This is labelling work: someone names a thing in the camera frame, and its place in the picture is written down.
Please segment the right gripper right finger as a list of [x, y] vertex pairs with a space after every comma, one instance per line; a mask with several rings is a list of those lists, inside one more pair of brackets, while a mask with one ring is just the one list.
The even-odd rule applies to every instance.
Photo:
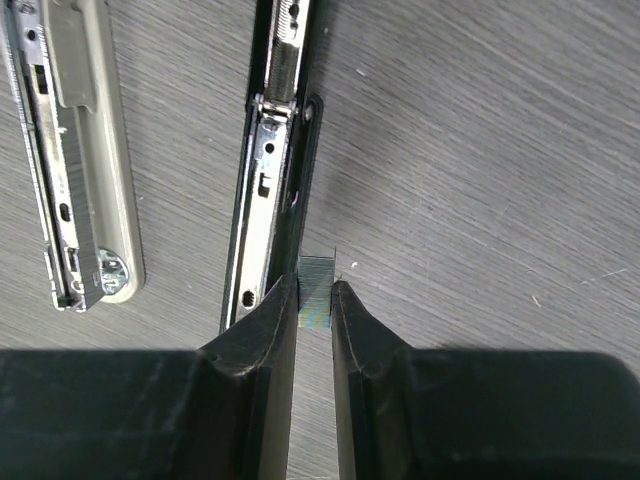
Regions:
[[597, 352], [420, 349], [331, 291], [344, 479], [635, 479], [639, 382]]

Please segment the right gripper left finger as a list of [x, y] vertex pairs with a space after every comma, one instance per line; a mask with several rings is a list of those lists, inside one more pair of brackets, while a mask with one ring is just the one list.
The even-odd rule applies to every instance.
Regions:
[[282, 479], [298, 281], [195, 350], [5, 350], [5, 479]]

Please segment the grey staple strip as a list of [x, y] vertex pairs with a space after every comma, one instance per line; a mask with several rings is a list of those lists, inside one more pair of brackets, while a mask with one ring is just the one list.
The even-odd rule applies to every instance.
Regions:
[[301, 256], [298, 262], [298, 326], [329, 329], [331, 290], [335, 279], [336, 257]]

